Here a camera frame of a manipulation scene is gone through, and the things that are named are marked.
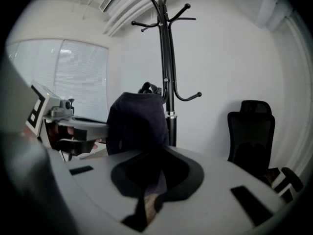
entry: black office chair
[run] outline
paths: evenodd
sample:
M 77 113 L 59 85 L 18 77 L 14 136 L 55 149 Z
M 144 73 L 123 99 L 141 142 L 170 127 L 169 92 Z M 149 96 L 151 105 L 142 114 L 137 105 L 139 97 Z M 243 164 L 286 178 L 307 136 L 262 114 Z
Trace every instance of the black office chair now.
M 227 116 L 230 133 L 228 161 L 261 179 L 267 172 L 275 118 L 266 102 L 246 100 L 240 112 Z

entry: coat rack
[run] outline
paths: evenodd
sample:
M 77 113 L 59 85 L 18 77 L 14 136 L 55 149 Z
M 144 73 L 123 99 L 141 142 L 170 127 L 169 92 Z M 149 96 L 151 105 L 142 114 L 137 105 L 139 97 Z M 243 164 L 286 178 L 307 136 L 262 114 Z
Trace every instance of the coat rack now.
M 163 99 L 166 103 L 166 121 L 169 130 L 169 144 L 176 146 L 176 132 L 177 132 L 177 115 L 174 109 L 174 94 L 181 101 L 190 101 L 196 97 L 202 96 L 201 92 L 189 97 L 182 98 L 177 91 L 176 78 L 176 64 L 174 54 L 174 44 L 172 36 L 172 24 L 178 20 L 196 20 L 195 18 L 180 18 L 180 16 L 190 9 L 190 4 L 185 6 L 171 19 L 168 18 L 166 1 L 167 0 L 150 0 L 156 9 L 157 22 L 147 25 L 132 21 L 132 25 L 145 27 L 141 31 L 144 32 L 149 28 L 158 27 L 160 33 L 161 43 L 161 57 L 162 57 L 162 75 L 163 75 Z

